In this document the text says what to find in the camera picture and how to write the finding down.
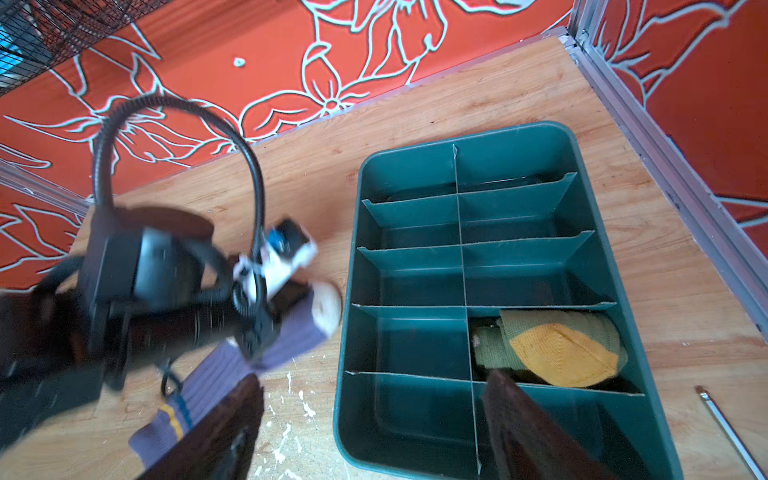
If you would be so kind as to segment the green striped sock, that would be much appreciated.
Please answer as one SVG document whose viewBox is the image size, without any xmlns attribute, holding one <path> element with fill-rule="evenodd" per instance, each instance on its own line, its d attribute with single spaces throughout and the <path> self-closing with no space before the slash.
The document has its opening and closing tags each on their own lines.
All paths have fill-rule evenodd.
<svg viewBox="0 0 768 480">
<path fill-rule="evenodd" d="M 613 379 L 628 352 L 602 313 L 575 310 L 503 310 L 471 334 L 476 364 L 511 370 L 557 387 L 588 388 Z"/>
</svg>

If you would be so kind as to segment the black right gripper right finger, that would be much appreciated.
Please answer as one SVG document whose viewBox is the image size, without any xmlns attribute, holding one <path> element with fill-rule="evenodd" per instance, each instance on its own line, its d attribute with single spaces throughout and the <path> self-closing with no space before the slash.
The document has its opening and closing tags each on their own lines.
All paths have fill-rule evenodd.
<svg viewBox="0 0 768 480">
<path fill-rule="evenodd" d="M 613 479 L 505 372 L 487 378 L 483 406 L 501 479 Z"/>
</svg>

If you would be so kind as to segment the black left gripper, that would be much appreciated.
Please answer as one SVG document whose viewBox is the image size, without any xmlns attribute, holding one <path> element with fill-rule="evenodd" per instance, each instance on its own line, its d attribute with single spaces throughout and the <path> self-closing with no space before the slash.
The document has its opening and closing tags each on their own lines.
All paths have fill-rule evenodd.
<svg viewBox="0 0 768 480">
<path fill-rule="evenodd" d="M 77 291 L 86 353 L 106 363 L 104 382 L 228 337 L 248 360 L 277 339 L 280 314 L 264 283 L 247 297 L 234 263 L 213 243 L 215 227 L 170 207 L 97 206 Z"/>
</svg>

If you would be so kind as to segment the green plastic divider tray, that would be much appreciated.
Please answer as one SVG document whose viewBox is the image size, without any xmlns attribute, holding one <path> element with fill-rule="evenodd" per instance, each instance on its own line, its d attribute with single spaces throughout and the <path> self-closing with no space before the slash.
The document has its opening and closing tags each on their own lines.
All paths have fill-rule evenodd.
<svg viewBox="0 0 768 480">
<path fill-rule="evenodd" d="M 531 313 L 610 321 L 625 364 L 521 389 L 622 479 L 683 472 L 573 132 L 550 122 L 385 150 L 358 176 L 333 421 L 351 465 L 409 478 L 493 479 L 476 357 Z"/>
</svg>

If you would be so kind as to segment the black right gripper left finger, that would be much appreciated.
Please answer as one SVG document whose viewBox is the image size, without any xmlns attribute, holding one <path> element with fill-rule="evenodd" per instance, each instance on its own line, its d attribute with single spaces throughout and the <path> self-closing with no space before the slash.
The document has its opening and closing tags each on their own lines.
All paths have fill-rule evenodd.
<svg viewBox="0 0 768 480">
<path fill-rule="evenodd" d="M 264 414 L 264 390 L 243 378 L 142 479 L 245 479 Z"/>
</svg>

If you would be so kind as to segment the purple sock beige toe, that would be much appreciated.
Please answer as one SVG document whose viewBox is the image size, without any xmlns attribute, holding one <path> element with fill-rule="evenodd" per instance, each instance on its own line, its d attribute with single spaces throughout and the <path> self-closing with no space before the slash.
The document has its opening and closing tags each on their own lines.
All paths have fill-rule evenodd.
<svg viewBox="0 0 768 480">
<path fill-rule="evenodd" d="M 129 440 L 145 468 L 154 466 L 192 432 L 214 406 L 246 376 L 276 370 L 330 339 L 342 319 L 342 296 L 325 281 L 305 285 L 308 294 L 289 308 L 274 343 L 256 360 L 245 359 L 225 340 L 172 393 L 154 419 Z"/>
</svg>

